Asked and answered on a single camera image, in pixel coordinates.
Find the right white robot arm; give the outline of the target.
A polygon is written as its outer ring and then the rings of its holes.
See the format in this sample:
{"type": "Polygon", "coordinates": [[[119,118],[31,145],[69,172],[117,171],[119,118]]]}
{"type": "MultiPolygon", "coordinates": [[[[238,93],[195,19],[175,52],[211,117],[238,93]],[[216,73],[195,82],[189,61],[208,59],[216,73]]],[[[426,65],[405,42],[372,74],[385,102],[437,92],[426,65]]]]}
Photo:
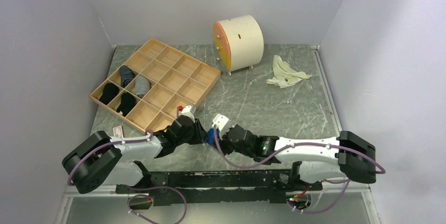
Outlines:
{"type": "Polygon", "coordinates": [[[257,136],[235,125],[224,133],[217,125],[210,129],[215,147],[223,157],[238,152],[254,160],[252,165],[231,166],[238,169],[260,165],[291,164],[289,183],[301,190],[307,184],[346,177],[362,184],[373,184],[376,175],[385,170],[376,162],[376,148],[351,131],[325,139],[291,139],[279,136],[257,136]]]}

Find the blue underwear white trim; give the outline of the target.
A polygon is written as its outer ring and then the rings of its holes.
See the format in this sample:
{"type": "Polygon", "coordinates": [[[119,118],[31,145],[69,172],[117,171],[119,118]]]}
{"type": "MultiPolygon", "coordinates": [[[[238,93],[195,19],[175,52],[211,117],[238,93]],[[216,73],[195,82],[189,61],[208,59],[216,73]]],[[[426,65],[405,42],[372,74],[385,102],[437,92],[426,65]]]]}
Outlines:
{"type": "Polygon", "coordinates": [[[208,130],[208,138],[206,140],[206,143],[212,147],[215,147],[215,139],[218,138],[218,130],[210,128],[208,130]]]}

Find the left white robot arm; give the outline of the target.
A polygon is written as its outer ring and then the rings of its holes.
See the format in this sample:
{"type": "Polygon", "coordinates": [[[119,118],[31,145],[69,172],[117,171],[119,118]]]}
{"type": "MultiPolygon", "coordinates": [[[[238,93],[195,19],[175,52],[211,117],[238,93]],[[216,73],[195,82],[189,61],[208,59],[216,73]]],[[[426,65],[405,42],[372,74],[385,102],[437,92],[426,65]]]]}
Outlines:
{"type": "Polygon", "coordinates": [[[72,150],[62,161],[67,183],[87,194],[101,185],[127,185],[136,192],[150,187],[144,158],[172,154],[182,144],[197,145],[209,135],[199,119],[179,116],[165,129],[146,131],[141,137],[118,138],[97,131],[72,150]]]}

